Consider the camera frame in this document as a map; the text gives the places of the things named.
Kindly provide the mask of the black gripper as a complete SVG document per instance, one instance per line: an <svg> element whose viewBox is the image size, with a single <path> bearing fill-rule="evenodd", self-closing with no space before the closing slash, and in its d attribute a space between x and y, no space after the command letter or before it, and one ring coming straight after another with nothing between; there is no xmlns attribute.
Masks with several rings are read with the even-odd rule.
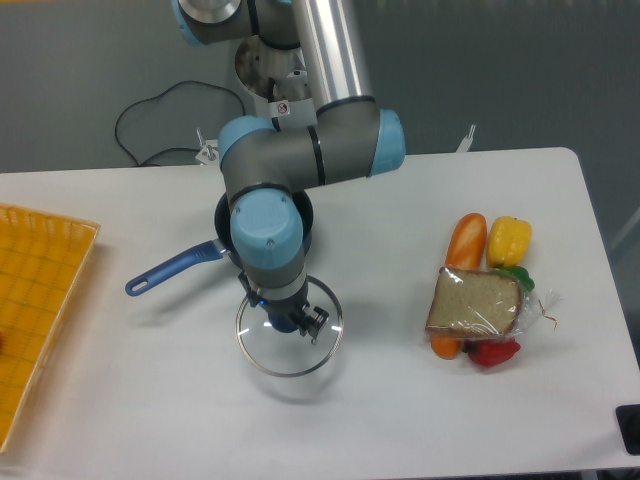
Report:
<svg viewBox="0 0 640 480"><path fill-rule="evenodd" d="M278 288L256 286L245 273L240 273L238 279L249 306L264 310L275 330L299 330L300 335L309 337L312 344L318 341L329 312L319 306L307 308L308 280L305 272L288 285Z"/></svg>

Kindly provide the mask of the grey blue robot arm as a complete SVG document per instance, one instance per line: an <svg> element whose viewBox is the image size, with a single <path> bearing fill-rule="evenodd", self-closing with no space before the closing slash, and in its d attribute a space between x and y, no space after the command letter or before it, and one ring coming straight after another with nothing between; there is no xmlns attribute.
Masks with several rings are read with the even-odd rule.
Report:
<svg viewBox="0 0 640 480"><path fill-rule="evenodd" d="M299 48L315 122L279 130L243 116L218 137L232 248L247 299L273 328L316 337L327 313L307 300L304 226L293 196L309 188L399 168L406 155L398 115L373 95L349 1L176 1L184 36L197 45L253 35Z"/></svg>

